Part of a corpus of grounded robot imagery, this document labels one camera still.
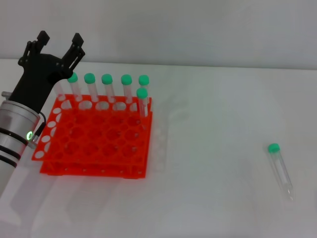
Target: green cap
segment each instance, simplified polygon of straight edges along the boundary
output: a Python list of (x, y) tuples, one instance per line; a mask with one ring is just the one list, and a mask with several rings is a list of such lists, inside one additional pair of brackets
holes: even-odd
[(130, 74), (125, 74), (121, 77), (121, 83), (123, 85), (130, 85), (132, 83), (132, 77)]
[(141, 86), (147, 86), (150, 83), (149, 77), (147, 75), (141, 75), (139, 77), (139, 84)]
[(69, 83), (75, 83), (77, 82), (78, 77), (77, 74), (75, 72), (73, 72), (73, 75), (67, 80)]
[(139, 88), (137, 90), (137, 97), (141, 98), (141, 99), (145, 99), (148, 96), (148, 92), (146, 90), (146, 88)]
[(270, 144), (267, 149), (269, 153), (277, 153), (280, 151), (279, 145), (276, 143)]
[(101, 81), (103, 84), (112, 84), (112, 76), (110, 74), (104, 74), (101, 77)]
[(86, 73), (84, 76), (85, 83), (91, 84), (96, 81), (93, 73)]

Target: test tube rack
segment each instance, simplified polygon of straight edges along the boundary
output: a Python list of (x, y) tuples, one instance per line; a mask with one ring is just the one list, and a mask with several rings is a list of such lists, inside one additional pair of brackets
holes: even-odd
[(55, 100), (33, 161), (43, 161), (40, 173), (60, 176), (101, 176), (141, 179), (146, 175), (152, 115), (140, 118), (138, 98), (125, 104), (116, 96), (115, 104), (107, 96), (91, 102), (83, 95)]

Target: black ring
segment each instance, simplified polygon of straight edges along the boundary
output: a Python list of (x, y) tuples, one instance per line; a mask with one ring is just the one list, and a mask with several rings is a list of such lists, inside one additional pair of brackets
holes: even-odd
[(2, 146), (2, 145), (0, 145), (0, 150), (2, 150), (3, 152), (6, 152), (6, 153), (9, 154), (9, 155), (12, 155), (13, 157), (16, 157), (18, 160), (21, 159), (21, 156), (20, 156), (18, 153), (16, 153), (16, 152), (13, 151), (13, 150), (10, 150), (10, 149), (8, 149), (8, 148)]
[(13, 137), (14, 139), (21, 141), (23, 144), (28, 145), (28, 141), (26, 139), (24, 139), (22, 136), (19, 136), (18, 134), (15, 134), (14, 132), (11, 132), (9, 130), (6, 130), (0, 127), (0, 133), (9, 135)]
[(6, 162), (10, 165), (12, 165), (13, 167), (16, 168), (17, 164), (16, 162), (12, 161), (11, 159), (6, 158), (5, 156), (0, 155), (0, 160), (2, 160), (3, 162)]

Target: metal cylinder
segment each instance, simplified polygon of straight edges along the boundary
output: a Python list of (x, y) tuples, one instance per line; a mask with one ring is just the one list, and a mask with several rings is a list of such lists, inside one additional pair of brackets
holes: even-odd
[(0, 195), (28, 144), (27, 134), (34, 131), (40, 116), (13, 101), (0, 106)]

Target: test tube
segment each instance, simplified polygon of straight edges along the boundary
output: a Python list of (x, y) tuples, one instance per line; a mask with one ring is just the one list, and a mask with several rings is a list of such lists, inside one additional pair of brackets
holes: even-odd
[(294, 200), (293, 185), (292, 185), (291, 179), (289, 178), (283, 158), (281, 156), (279, 145), (278, 144), (269, 145), (268, 152), (271, 155), (283, 192), (285, 192), (286, 196), (291, 201), (293, 201)]
[(91, 96), (91, 101), (97, 102), (98, 101), (98, 92), (96, 87), (96, 79), (93, 73), (86, 73), (84, 76), (85, 83), (87, 83), (88, 90)]
[(139, 103), (140, 118), (141, 118), (141, 123), (142, 123), (142, 119), (146, 118), (149, 114), (149, 112), (148, 112), (148, 92), (147, 92), (146, 88), (139, 88), (137, 90), (137, 97), (139, 99), (138, 103)]
[(60, 85), (60, 82), (57, 82), (54, 85), (54, 91), (56, 93), (56, 96), (57, 96), (58, 100), (64, 101), (66, 99), (64, 91), (63, 91), (63, 89), (62, 89), (62, 87)]
[(132, 77), (129, 74), (125, 74), (121, 77), (121, 83), (123, 85), (123, 92), (125, 96), (125, 102), (127, 104), (132, 103), (131, 83)]
[(139, 85), (141, 88), (146, 88), (147, 92), (149, 93), (149, 77), (147, 75), (141, 75), (139, 77)]
[(110, 103), (115, 103), (114, 90), (112, 85), (112, 76), (110, 74), (104, 74), (101, 77), (101, 81), (105, 85), (106, 95)]
[(73, 75), (67, 80), (70, 84), (71, 91), (74, 94), (75, 100), (77, 102), (80, 102), (83, 100), (83, 97), (81, 96), (79, 84), (78, 84), (78, 77), (77, 74), (74, 72)]

